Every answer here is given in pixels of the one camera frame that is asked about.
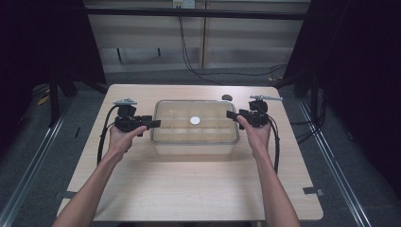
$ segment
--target wooden table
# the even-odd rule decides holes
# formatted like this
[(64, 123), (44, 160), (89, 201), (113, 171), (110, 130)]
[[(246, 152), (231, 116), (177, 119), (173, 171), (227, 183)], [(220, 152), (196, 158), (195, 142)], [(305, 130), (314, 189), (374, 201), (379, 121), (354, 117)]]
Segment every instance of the wooden table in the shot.
[[(68, 191), (78, 191), (96, 168), (99, 135), (113, 102), (132, 98), (135, 115), (153, 114), (165, 99), (219, 100), (231, 95), (235, 108), (249, 109), (250, 95), (279, 97), (274, 88), (182, 85), (113, 85), (106, 95)], [(323, 211), (281, 101), (267, 101), (279, 129), (279, 178), (301, 220), (320, 219)], [(110, 121), (116, 117), (116, 111)], [(264, 210), (255, 160), (245, 131), (233, 154), (227, 156), (171, 157), (159, 155), (146, 131), (115, 169), (98, 206), (95, 220), (120, 221), (236, 221), (262, 220)], [(108, 147), (109, 135), (104, 145)], [(270, 142), (274, 158), (274, 143)], [(69, 200), (64, 199), (60, 210)]]

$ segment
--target person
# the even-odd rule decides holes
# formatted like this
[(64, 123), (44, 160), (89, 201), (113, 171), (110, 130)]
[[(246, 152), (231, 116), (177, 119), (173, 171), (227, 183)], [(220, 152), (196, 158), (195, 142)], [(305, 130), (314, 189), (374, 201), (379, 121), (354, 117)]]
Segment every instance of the person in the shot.
[[(253, 158), (256, 161), (268, 226), (300, 226), (295, 210), (270, 160), (268, 153), (270, 125), (254, 128), (241, 115), (237, 117), (237, 121), (244, 127), (248, 135)], [(100, 198), (114, 168), (123, 159), (124, 153), (131, 147), (132, 139), (146, 129), (143, 126), (124, 133), (116, 126), (110, 128), (110, 143), (107, 153), (91, 177), (60, 212), (53, 226), (75, 227), (92, 224)]]

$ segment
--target clear plastic container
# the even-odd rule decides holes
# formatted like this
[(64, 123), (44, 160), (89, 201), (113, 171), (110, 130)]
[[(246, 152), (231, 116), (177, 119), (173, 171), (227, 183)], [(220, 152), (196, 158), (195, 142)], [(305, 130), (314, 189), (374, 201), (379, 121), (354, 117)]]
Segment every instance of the clear plastic container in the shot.
[(226, 117), (229, 101), (162, 100), (156, 104), (150, 139), (160, 154), (230, 154), (239, 140), (238, 126)]

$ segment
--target dark floor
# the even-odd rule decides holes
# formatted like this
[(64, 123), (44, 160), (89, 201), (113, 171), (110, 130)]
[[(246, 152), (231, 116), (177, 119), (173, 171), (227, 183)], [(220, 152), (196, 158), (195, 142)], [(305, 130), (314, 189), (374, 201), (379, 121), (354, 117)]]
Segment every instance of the dark floor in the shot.
[[(268, 71), (260, 68), (234, 71), (230, 69), (231, 72), (248, 74), (260, 73), (263, 70), (264, 72)], [(215, 69), (215, 71), (208, 72), (217, 71), (226, 72), (226, 69)], [(269, 76), (249, 77), (226, 74), (205, 77), (224, 85), (268, 86), (272, 83), (268, 79)], [(109, 74), (107, 80), (110, 84), (213, 84), (194, 76), (187, 70)], [(55, 199), (55, 194), (67, 188), (104, 98), (104, 95), (91, 91), (83, 84), (77, 84), (77, 86), (79, 91), (75, 98), (61, 99), (61, 104), (71, 102), (71, 107), (56, 139), (44, 157), (40, 171), (34, 177), (33, 184), (30, 186), (12, 226), (49, 226), (56, 216), (61, 201)], [(289, 121), (305, 121), (301, 114), (299, 99), (294, 96), (292, 90), (291, 86), (279, 90), (280, 95), (284, 98), (283, 103)], [(36, 105), (36, 101), (41, 95), (34, 96), (20, 125), (18, 136), (9, 148), (8, 154), (0, 161), (0, 209), (3, 209), (9, 201), (48, 131), (49, 103)], [(293, 125), (293, 130), (295, 136), (310, 131), (307, 124)], [(359, 144), (349, 139), (346, 126), (341, 123), (329, 103), (323, 124), (323, 134), (372, 226), (401, 226), (400, 200), (366, 160)], [(313, 136), (305, 140), (300, 145), (300, 149), (314, 186), (324, 192), (324, 195), (320, 196), (324, 217), (318, 221), (303, 221), (302, 225), (358, 226)], [(97, 222), (94, 226), (117, 226), (118, 224)]]

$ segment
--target dark background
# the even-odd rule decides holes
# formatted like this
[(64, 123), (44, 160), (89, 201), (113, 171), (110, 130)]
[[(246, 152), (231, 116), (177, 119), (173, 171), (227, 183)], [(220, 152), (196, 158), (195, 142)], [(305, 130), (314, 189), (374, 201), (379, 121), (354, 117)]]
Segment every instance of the dark background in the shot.
[[(105, 83), (88, 18), (58, 7), (79, 0), (3, 1), (0, 8), (1, 133), (4, 150), (31, 100), (32, 89), (52, 74), (62, 80)], [(370, 162), (401, 197), (399, 128), (401, 3), (390, 0), (312, 1), (286, 77), (307, 69)], [(301, 77), (296, 92), (311, 85)]]
[(316, 74), (329, 102), (365, 155), (401, 198), (401, 3), (312, 1), (285, 77), (302, 96)]

